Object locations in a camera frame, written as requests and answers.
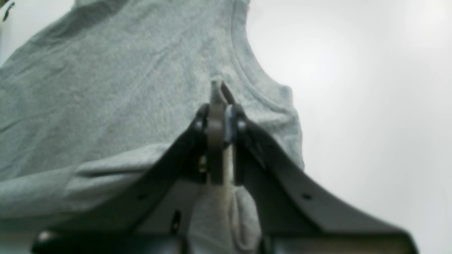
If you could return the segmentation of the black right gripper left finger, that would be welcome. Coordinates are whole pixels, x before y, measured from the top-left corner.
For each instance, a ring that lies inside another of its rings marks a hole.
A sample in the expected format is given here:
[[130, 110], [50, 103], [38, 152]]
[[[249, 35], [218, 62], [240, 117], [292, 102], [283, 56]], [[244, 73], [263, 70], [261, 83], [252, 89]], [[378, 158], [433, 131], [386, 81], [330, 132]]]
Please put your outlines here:
[[108, 201], [41, 230], [34, 254], [191, 254], [199, 192], [223, 184], [224, 110], [203, 105], [151, 169]]

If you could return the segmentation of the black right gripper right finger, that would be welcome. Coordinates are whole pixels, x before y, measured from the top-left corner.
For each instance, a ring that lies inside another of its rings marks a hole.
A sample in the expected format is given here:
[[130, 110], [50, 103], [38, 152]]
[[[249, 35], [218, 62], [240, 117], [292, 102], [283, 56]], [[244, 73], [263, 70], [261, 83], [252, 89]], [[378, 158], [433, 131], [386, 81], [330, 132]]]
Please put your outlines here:
[[416, 254], [410, 234], [342, 201], [303, 172], [276, 140], [226, 109], [236, 148], [234, 180], [255, 203], [261, 236], [257, 254]]

